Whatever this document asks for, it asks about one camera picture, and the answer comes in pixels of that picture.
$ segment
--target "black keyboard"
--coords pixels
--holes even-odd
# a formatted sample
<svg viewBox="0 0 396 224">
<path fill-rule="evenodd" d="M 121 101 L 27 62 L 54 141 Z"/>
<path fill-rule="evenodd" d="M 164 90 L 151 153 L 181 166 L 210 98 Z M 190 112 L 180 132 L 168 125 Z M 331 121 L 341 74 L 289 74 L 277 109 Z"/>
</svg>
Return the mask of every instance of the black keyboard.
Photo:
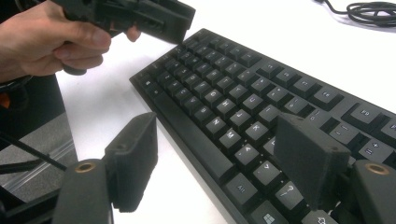
<svg viewBox="0 0 396 224">
<path fill-rule="evenodd" d="M 130 81 L 237 223 L 336 223 L 276 164 L 280 113 L 396 167 L 395 114 L 206 29 Z"/>
</svg>

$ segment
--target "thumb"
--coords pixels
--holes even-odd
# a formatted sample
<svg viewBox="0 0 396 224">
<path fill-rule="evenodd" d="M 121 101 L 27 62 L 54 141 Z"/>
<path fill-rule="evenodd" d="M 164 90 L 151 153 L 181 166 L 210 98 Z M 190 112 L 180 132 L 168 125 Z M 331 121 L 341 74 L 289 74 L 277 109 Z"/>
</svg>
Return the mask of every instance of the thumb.
<svg viewBox="0 0 396 224">
<path fill-rule="evenodd" d="M 65 26 L 64 38 L 67 41 L 89 49 L 108 49 L 110 46 L 110 34 L 91 23 L 70 21 Z"/>
</svg>

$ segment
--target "cable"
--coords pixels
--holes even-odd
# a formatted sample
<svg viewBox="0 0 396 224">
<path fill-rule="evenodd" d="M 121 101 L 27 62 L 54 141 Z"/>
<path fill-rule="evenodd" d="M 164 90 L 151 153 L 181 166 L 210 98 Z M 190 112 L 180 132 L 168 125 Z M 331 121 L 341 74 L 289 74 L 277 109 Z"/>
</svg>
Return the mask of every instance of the cable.
<svg viewBox="0 0 396 224">
<path fill-rule="evenodd" d="M 346 11 L 338 11 L 332 7 L 329 0 L 316 0 L 325 2 L 329 9 L 338 15 L 348 15 L 357 23 L 378 27 L 396 26 L 396 4 L 387 2 L 353 3 L 346 7 Z"/>
</svg>

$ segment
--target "white desk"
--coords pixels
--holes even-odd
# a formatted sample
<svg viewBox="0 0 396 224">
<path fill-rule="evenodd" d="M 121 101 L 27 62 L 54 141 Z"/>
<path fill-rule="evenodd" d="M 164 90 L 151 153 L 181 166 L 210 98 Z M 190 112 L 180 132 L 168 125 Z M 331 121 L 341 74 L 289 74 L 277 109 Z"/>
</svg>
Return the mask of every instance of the white desk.
<svg viewBox="0 0 396 224">
<path fill-rule="evenodd" d="M 187 36 L 201 28 L 227 36 L 389 111 L 396 112 L 394 29 L 362 29 L 313 0 L 184 0 L 196 15 Z M 354 1 L 331 0 L 344 10 Z M 102 158 L 133 117 L 149 110 L 129 82 L 174 47 L 147 35 L 130 43 L 113 38 L 104 63 L 85 76 L 57 74 L 78 158 Z M 159 162 L 145 197 L 121 223 L 232 222 L 159 124 Z"/>
</svg>

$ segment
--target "gray surface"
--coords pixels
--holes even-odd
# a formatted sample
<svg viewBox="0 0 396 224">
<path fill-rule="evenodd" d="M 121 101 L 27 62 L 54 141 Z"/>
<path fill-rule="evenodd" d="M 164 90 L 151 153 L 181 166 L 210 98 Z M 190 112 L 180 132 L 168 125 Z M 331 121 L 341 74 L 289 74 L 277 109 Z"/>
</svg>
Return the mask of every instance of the gray surface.
<svg viewBox="0 0 396 224">
<path fill-rule="evenodd" d="M 21 141 L 44 154 L 49 154 L 65 166 L 78 161 L 65 113 L 24 136 Z M 0 164 L 35 159 L 36 157 L 14 146 L 0 151 Z M 29 172 L 0 175 L 0 185 L 23 201 L 29 202 L 58 189 L 62 185 L 62 179 L 63 171 L 43 162 Z"/>
</svg>

